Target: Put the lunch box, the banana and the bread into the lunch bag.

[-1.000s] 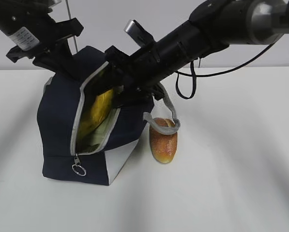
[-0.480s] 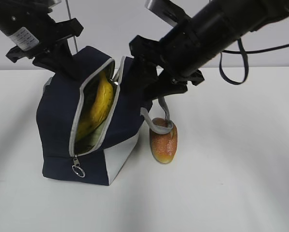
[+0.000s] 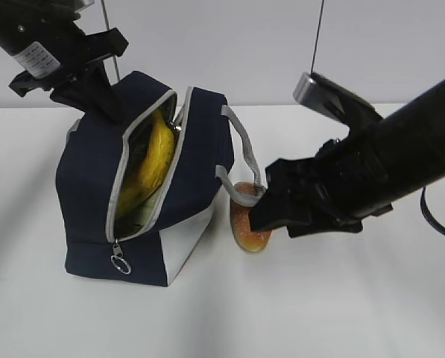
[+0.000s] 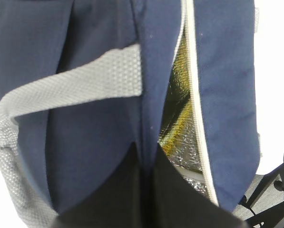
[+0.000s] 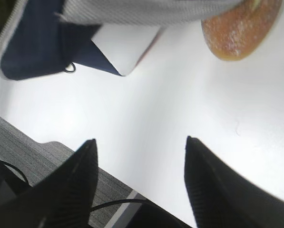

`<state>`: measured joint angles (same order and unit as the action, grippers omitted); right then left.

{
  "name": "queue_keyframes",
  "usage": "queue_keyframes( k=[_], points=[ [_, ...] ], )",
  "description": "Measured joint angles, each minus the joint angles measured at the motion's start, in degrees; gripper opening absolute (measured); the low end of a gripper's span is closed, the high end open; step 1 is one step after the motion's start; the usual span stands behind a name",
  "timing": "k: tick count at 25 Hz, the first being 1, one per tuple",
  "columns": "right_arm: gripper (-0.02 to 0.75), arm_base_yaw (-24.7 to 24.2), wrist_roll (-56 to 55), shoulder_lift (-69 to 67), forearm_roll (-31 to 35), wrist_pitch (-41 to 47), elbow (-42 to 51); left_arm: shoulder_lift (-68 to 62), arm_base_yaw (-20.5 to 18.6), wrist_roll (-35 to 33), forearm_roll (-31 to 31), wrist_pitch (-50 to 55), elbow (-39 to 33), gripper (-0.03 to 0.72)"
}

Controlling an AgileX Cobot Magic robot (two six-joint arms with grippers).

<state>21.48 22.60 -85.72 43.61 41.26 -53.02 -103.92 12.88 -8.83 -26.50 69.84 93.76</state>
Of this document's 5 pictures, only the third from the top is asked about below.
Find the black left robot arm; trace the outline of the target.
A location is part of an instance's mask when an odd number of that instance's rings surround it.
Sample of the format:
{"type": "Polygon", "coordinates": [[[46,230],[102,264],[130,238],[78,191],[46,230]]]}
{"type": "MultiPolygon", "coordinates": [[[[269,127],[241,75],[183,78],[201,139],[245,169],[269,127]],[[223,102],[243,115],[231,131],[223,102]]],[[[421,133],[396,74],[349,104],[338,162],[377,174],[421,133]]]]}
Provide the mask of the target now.
{"type": "Polygon", "coordinates": [[[9,84],[20,97],[50,99],[118,125],[124,104],[104,67],[129,45],[118,28],[86,34],[76,22],[92,1],[0,1],[0,48],[24,70],[9,84]]]}

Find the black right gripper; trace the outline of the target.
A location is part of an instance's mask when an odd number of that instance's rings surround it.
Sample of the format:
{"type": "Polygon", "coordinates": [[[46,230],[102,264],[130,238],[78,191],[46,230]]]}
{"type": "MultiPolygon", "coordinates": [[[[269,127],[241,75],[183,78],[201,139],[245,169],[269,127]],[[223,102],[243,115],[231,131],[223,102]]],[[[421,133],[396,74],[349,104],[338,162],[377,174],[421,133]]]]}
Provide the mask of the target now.
{"type": "Polygon", "coordinates": [[[290,237],[359,233],[392,210],[388,144],[373,137],[326,142],[313,157],[266,167],[267,189],[249,212],[252,231],[286,227],[290,237]]]}

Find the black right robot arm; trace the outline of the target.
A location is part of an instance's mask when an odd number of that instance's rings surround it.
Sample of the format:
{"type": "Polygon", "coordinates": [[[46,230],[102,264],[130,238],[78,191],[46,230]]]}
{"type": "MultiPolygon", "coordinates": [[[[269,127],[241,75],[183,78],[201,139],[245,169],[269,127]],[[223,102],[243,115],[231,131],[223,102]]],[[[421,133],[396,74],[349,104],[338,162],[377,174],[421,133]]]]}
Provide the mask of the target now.
{"type": "Polygon", "coordinates": [[[303,73],[293,96],[349,132],[313,157],[266,168],[268,187],[248,215],[253,231],[359,233],[367,217],[445,177],[445,79],[386,117],[317,72],[303,73]]]}

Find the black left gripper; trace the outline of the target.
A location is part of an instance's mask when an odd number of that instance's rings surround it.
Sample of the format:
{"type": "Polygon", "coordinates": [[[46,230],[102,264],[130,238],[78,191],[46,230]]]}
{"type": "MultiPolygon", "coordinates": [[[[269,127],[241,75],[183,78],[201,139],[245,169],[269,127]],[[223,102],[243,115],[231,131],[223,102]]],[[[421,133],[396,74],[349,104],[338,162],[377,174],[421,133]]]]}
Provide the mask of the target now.
{"type": "Polygon", "coordinates": [[[120,125],[126,115],[124,104],[113,90],[102,62],[122,56],[128,45],[117,28],[34,40],[13,56],[24,71],[9,87],[21,97],[35,89],[52,90],[52,101],[120,125]]]}

